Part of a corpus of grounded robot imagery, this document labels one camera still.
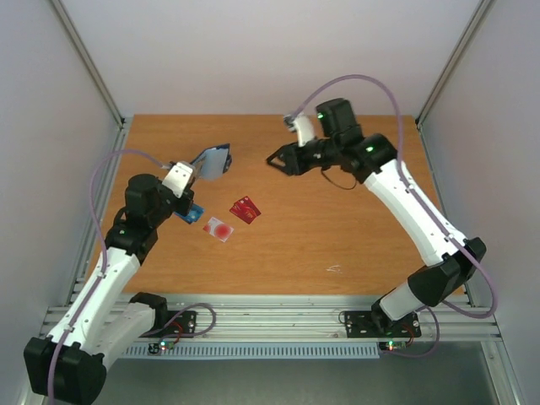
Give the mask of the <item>small blue card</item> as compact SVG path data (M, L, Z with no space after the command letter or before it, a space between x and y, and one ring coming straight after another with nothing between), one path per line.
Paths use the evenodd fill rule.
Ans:
M175 212L175 215L182 219L187 224L196 223L204 214L205 209L195 203L192 204L190 211L187 214Z

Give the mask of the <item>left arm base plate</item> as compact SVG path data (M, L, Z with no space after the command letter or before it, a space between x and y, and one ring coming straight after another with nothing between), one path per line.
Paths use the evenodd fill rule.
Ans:
M181 333L182 338L192 338L197 327L197 312L195 310L187 310L173 319L175 315L176 311L168 311L166 321L171 321L171 324L160 332L159 336L177 337Z

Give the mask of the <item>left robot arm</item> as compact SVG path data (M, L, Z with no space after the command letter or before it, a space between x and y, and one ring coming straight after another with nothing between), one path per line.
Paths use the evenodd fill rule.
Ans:
M35 394L71 404L91 404L111 366L147 332L165 333L170 315L156 295L141 293L110 324L105 324L119 294L142 266L158 239L157 229L193 203L192 175L171 170L164 179L132 177L125 204L105 237L105 251L65 316L44 338L31 338L24 362Z

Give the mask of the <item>red VIP card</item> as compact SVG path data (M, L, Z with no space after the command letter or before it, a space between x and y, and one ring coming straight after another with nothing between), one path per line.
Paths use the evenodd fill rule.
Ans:
M246 224L251 224L258 216L261 215L261 212L257 207L252 206L250 203L244 200L236 202L229 211Z

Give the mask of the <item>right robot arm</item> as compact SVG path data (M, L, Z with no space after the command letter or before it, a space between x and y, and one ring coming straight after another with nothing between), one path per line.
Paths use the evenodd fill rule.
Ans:
M348 100L337 98L316 107L323 131L315 135L309 117L286 116L286 127L296 134L267 157L267 164L287 176L333 166L351 174L393 214L415 244L424 266L371 306L373 327L382 335L395 332L410 313L440 304L475 273L487 248L478 238L456 229L412 178L386 136L366 137Z

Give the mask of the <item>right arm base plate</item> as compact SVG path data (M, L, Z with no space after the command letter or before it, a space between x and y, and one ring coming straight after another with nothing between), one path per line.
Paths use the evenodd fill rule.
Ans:
M420 338L419 319L411 313L382 332L373 322L368 310L343 310L338 320L344 325L348 338Z

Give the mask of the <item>blue card holder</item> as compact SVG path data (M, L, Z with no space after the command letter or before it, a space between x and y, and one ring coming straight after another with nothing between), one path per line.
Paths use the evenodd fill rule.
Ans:
M196 169L197 179L214 181L229 171L232 161L230 144L224 143L204 149L191 165Z

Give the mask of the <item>white card red circle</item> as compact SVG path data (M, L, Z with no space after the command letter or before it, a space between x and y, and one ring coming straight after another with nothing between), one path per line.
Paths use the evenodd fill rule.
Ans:
M234 232L234 229L230 225L215 217L208 220L203 226L203 230L222 242L226 242Z

